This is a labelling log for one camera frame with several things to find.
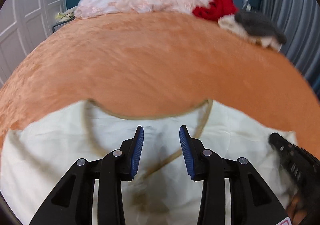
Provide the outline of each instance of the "blue gripper pad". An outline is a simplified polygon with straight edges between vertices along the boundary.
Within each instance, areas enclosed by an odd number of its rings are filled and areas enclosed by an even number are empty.
[[[187,172],[188,175],[190,175],[191,180],[193,180],[195,177],[194,158],[192,157],[187,136],[182,127],[180,127],[179,137],[184,161],[186,163]]]
[[[132,179],[134,179],[135,175],[138,172],[138,166],[139,166],[139,161],[140,161],[140,156],[141,156],[141,151],[143,146],[143,137],[144,137],[144,133],[143,133],[143,128],[141,127],[140,132],[138,134],[137,143],[131,157],[130,175]]]

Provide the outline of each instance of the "bed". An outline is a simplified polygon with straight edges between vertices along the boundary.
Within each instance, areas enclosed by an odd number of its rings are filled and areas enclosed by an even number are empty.
[[[248,3],[233,1],[238,8]],[[88,98],[125,119],[180,115],[213,99],[294,131],[320,158],[319,102],[287,58],[182,13],[75,19],[28,55],[0,97],[1,145],[9,129]]]

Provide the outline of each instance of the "gray cloth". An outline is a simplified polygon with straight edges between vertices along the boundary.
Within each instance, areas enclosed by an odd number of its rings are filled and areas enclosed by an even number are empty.
[[[235,14],[235,21],[240,23],[251,36],[274,36],[282,45],[287,42],[287,37],[281,30],[262,13],[239,11]]]

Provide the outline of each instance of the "red cloth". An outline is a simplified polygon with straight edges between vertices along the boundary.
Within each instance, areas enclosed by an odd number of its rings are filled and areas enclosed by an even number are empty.
[[[238,11],[233,4],[233,0],[212,0],[209,4],[210,8],[196,7],[192,13],[196,17],[217,22],[222,16],[234,14]]]

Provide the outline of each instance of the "gray curtain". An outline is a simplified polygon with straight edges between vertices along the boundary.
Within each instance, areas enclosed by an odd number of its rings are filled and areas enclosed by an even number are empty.
[[[262,0],[266,14],[287,36],[283,53],[307,80],[320,62],[320,7],[316,0]]]

